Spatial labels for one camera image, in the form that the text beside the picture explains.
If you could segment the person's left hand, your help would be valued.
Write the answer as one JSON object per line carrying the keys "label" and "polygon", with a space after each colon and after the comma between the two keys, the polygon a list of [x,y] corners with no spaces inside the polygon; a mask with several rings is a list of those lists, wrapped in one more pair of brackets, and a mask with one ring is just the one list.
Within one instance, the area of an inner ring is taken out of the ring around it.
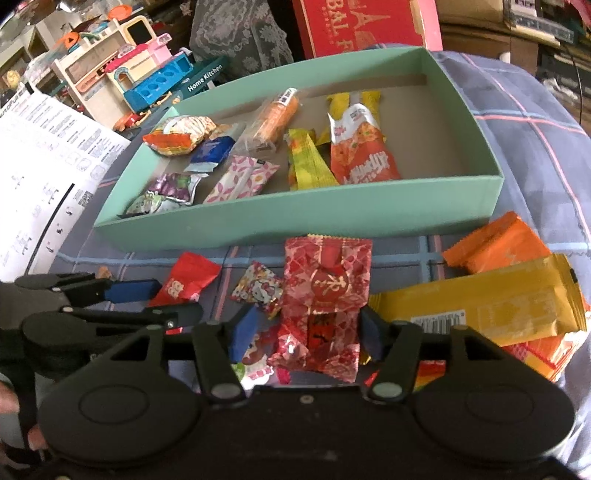
{"label": "person's left hand", "polygon": [[39,454],[47,448],[47,442],[38,425],[27,433],[27,440],[19,422],[20,404],[11,385],[1,383],[1,464],[15,470],[24,470],[31,466],[27,458],[25,445],[34,452],[33,459],[38,460]]}

